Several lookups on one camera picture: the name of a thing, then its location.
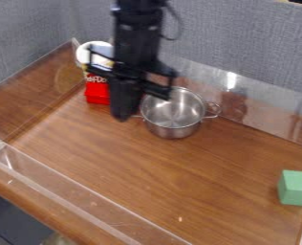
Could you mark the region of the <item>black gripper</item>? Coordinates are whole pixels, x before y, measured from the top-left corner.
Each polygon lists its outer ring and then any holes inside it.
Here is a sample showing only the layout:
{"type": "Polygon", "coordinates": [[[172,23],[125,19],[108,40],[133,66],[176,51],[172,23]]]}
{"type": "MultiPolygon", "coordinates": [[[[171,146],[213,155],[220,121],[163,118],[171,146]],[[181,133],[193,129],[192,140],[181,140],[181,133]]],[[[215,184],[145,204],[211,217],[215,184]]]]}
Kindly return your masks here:
{"type": "Polygon", "coordinates": [[[119,122],[124,122],[136,112],[141,91],[161,100],[169,99],[172,81],[177,77],[177,72],[161,61],[156,60],[141,66],[129,66],[113,58],[112,48],[91,45],[88,51],[91,55],[99,55],[112,61],[111,68],[88,64],[87,71],[109,79],[109,113],[119,122]],[[148,80],[148,73],[165,77],[167,85],[159,85],[148,80]]]}

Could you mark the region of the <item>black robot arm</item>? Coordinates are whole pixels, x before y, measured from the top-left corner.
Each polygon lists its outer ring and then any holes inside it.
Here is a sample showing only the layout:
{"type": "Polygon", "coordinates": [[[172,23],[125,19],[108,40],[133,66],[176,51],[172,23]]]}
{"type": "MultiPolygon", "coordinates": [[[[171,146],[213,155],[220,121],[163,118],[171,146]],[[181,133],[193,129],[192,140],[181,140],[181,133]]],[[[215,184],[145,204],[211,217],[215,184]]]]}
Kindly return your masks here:
{"type": "Polygon", "coordinates": [[[176,71],[159,60],[164,9],[176,13],[168,0],[115,0],[113,45],[87,48],[87,71],[107,79],[109,113],[124,122],[135,113],[141,96],[169,99],[176,71]]]}

